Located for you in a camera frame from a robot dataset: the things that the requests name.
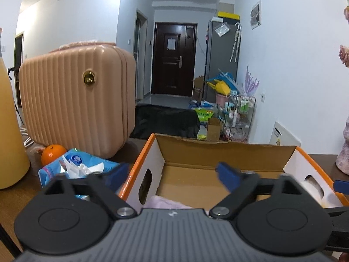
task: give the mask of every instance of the suitcase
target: suitcase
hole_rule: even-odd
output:
[[[28,134],[112,157],[135,124],[134,57],[114,43],[80,42],[25,61],[19,85]]]

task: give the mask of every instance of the refrigerator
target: refrigerator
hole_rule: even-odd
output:
[[[223,72],[230,72],[233,75],[234,80],[236,81],[239,58],[237,58],[237,61],[235,63],[234,53],[233,60],[230,62],[230,56],[233,50],[235,33],[238,26],[235,25],[235,23],[229,24],[230,30],[223,36],[219,37],[214,28],[216,26],[220,26],[221,24],[221,22],[208,23],[205,81],[217,76],[219,74],[219,69]],[[203,99],[216,103],[216,92],[212,88],[208,87],[206,82]]]

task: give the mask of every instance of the framed picture on wall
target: framed picture on wall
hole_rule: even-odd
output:
[[[259,1],[251,11],[251,27],[255,29],[262,24],[261,1]]]

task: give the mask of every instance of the black fabric cover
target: black fabric cover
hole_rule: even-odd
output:
[[[194,110],[150,104],[136,106],[136,123],[131,138],[147,140],[152,133],[196,138],[200,121]]]

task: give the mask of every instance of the doorway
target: doorway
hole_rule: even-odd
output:
[[[136,60],[136,101],[144,98],[144,67],[145,49],[147,43],[147,18],[138,10],[136,14],[136,24],[133,42],[133,57]]]
[[[191,96],[197,24],[156,22],[151,93]]]
[[[16,36],[15,39],[15,89],[16,89],[16,99],[18,108],[22,108],[21,103],[21,94],[20,94],[20,80],[19,80],[19,72],[20,72],[20,66],[23,62],[23,38],[24,38],[24,32],[21,32]]]

